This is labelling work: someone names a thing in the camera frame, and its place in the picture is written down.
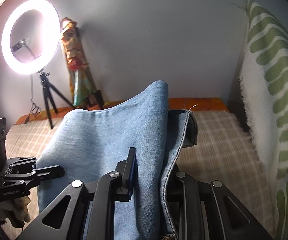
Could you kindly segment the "left hand white glove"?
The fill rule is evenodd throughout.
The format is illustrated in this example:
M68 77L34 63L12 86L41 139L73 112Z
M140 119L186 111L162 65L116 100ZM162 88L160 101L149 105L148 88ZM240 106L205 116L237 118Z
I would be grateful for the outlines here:
M0 202L0 222L7 218L6 211L13 211L16 219L21 222L30 222L28 205L31 200L28 196Z

